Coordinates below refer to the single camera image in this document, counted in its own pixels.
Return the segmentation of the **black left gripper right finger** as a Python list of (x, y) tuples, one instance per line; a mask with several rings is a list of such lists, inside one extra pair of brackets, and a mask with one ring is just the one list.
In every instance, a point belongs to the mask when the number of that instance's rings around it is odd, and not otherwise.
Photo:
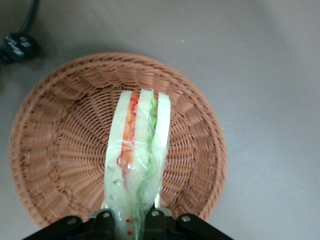
[(172, 240), (176, 228), (171, 210), (153, 208), (149, 210), (144, 222), (144, 240)]

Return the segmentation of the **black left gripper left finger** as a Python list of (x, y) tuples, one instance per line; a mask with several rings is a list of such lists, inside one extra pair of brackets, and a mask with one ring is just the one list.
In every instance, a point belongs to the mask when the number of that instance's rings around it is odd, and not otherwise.
[(100, 209), (90, 218), (92, 225), (87, 232), (88, 240), (115, 240), (116, 223), (110, 209)]

